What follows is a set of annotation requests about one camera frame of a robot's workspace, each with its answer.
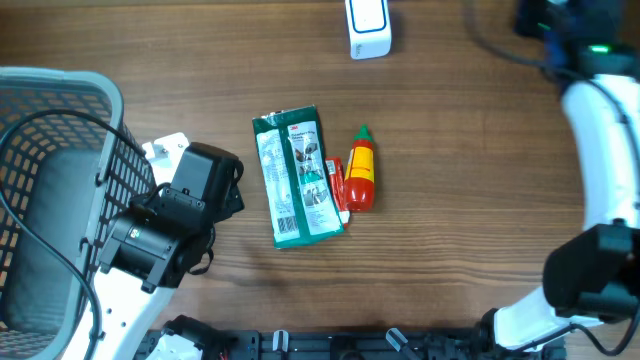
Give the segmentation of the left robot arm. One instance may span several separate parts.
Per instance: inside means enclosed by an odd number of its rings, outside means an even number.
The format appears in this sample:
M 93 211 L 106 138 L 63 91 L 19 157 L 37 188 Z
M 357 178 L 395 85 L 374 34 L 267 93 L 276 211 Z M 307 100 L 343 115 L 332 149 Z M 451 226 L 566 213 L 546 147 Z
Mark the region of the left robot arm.
M 63 356 L 131 359 L 185 274 L 201 274 L 215 225 L 243 210 L 244 166 L 223 149 L 175 133 L 143 146 L 157 186 L 111 221 L 86 307 Z

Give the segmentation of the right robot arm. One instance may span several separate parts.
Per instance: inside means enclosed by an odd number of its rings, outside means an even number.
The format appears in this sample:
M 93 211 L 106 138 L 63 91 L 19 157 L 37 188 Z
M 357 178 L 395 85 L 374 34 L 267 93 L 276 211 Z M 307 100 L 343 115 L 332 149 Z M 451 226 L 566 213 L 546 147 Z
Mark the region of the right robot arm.
M 611 349 L 623 352 L 639 327 L 639 54 L 620 41 L 621 1 L 527 0 L 516 34 L 540 41 L 532 60 L 559 90 L 576 144 L 584 190 L 582 232 L 547 258 L 541 285 L 487 312 L 474 352 L 497 359 L 547 359 L 564 336 L 625 323 Z

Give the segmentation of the red sachet packet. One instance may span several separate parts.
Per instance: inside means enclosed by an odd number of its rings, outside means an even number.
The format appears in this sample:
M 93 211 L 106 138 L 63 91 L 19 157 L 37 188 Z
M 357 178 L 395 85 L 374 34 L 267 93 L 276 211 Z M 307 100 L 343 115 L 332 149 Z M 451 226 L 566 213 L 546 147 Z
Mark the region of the red sachet packet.
M 339 157 L 327 157 L 325 164 L 328 170 L 333 200 L 338 209 L 342 226 L 346 229 L 349 225 L 350 211 L 347 209 L 344 202 L 343 164 Z

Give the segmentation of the green 3M glove packet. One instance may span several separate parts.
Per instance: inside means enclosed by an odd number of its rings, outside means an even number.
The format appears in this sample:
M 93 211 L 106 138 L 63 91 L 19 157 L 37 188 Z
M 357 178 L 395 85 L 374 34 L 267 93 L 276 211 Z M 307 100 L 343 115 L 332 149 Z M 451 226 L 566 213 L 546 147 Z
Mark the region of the green 3M glove packet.
M 252 126 L 274 247 L 308 246 L 341 234 L 316 107 L 272 112 Z

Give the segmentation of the chilli sauce bottle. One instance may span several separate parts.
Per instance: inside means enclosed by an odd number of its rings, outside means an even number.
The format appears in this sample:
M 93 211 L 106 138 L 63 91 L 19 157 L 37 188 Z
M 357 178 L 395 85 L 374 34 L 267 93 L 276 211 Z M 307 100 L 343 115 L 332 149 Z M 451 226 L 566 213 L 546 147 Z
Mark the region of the chilli sauce bottle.
M 367 212 L 375 198 L 374 141 L 366 125 L 354 136 L 344 183 L 344 200 L 351 212 Z

